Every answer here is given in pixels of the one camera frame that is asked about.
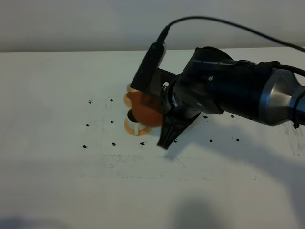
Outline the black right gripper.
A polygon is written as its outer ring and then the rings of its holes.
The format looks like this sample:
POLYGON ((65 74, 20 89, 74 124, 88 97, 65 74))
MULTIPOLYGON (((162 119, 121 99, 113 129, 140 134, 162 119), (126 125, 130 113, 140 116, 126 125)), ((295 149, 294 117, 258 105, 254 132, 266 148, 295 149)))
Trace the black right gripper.
POLYGON ((179 75, 162 70, 169 87, 161 93, 163 120, 157 146, 167 150, 178 136, 201 114, 235 112, 226 75, 234 60, 213 48, 197 48, 179 75))

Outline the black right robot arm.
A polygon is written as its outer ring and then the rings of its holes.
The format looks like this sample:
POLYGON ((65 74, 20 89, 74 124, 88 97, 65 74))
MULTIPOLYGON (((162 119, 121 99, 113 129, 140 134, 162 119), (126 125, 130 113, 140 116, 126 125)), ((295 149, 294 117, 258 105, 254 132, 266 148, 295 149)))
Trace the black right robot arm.
POLYGON ((168 149, 201 113, 229 112, 264 125, 305 123, 304 71, 277 61, 233 60, 223 51, 195 50, 183 72, 161 92, 163 123, 158 146, 168 149))

